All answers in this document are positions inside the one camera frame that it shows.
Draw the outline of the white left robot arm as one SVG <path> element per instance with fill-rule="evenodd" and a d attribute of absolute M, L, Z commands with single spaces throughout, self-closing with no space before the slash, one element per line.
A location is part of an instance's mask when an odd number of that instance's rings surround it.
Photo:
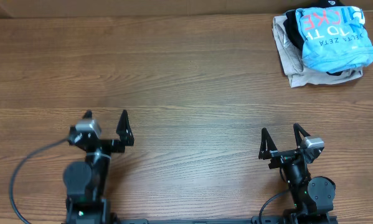
<path fill-rule="evenodd" d="M 110 168 L 111 155 L 124 153 L 133 146 L 135 139 L 128 119 L 122 111 L 116 127 L 117 139 L 102 139 L 102 129 L 88 110 L 83 118 L 70 127 L 67 141 L 86 152 L 84 161 L 69 164 L 63 173 L 67 190 L 66 220 L 68 224 L 112 224 L 118 217 L 111 211 L 111 203 L 105 198 L 105 185 Z"/>

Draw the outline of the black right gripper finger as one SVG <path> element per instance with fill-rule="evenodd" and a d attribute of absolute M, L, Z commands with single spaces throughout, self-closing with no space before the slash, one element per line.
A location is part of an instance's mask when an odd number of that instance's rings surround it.
<path fill-rule="evenodd" d="M 261 144 L 258 158 L 263 160 L 271 159 L 273 157 L 272 154 L 276 152 L 278 152 L 278 149 L 276 148 L 270 133 L 266 128 L 263 128 L 261 131 Z"/>
<path fill-rule="evenodd" d="M 302 137 L 308 137 L 310 134 L 305 131 L 298 123 L 295 123 L 293 125 L 294 135 L 295 135 L 295 141 L 297 146 L 301 146 L 301 142 L 303 140 Z"/>

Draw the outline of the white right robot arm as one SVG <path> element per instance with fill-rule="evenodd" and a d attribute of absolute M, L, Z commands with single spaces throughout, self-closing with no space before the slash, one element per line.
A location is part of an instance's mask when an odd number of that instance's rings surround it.
<path fill-rule="evenodd" d="M 298 123 L 293 125 L 296 149 L 279 151 L 266 128 L 261 130 L 261 143 L 258 158 L 269 160 L 270 169 L 278 169 L 288 189 L 270 198 L 260 210 L 262 221 L 264 208 L 274 199 L 290 193 L 294 208 L 287 209 L 280 223 L 336 223 L 329 212 L 333 210 L 336 184 L 329 178 L 312 177 L 308 165 L 313 163 L 324 150 L 324 141 L 312 136 Z"/>

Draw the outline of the light blue printed t-shirt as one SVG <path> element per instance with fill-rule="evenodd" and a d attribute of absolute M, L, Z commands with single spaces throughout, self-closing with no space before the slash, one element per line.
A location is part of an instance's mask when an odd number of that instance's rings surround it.
<path fill-rule="evenodd" d="M 320 72 L 336 73 L 367 67 L 373 62 L 373 45 L 362 9 L 355 6 L 299 8 L 295 12 L 304 40 L 303 64 Z"/>

